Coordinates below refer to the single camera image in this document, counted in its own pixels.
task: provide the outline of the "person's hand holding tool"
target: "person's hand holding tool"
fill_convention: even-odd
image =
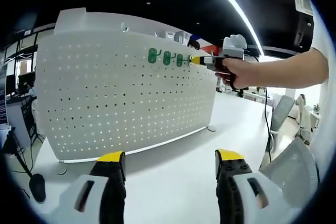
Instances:
[[[223,66],[228,69],[228,73],[216,73],[216,76],[222,78],[224,84],[230,85],[230,77],[235,75],[233,85],[236,89],[246,88],[253,83],[254,64],[240,59],[226,58],[223,60]]]

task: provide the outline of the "ceiling light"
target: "ceiling light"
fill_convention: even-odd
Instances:
[[[247,26],[247,28],[249,29],[250,33],[252,34],[253,39],[255,40],[257,47],[260,51],[260,55],[265,56],[264,51],[262,50],[260,41],[257,37],[256,32],[254,31],[250,21],[248,20],[248,18],[246,17],[245,13],[243,12],[243,10],[241,9],[241,7],[238,5],[238,3],[235,0],[228,0],[232,6],[234,7],[234,9],[237,11],[237,13],[240,15],[240,17],[242,18],[242,20],[244,21],[245,25]]]

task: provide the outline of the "yellow tip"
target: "yellow tip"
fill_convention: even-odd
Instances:
[[[193,57],[190,62],[199,65],[201,63],[200,57]]]

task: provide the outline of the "white pegboard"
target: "white pegboard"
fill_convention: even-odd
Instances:
[[[162,50],[156,63],[149,49]],[[43,127],[59,160],[133,151],[207,126],[214,73],[163,64],[163,52],[203,53],[176,42],[119,31],[45,37],[38,47],[36,88]]]

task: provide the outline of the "black ceiling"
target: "black ceiling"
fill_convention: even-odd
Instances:
[[[312,18],[296,11],[294,0],[236,0],[263,46],[301,52],[310,47]],[[5,0],[9,27],[23,12],[38,10],[35,27],[54,23],[62,9],[122,13],[157,20],[220,46],[222,38],[242,34],[255,45],[248,29],[227,0]]]

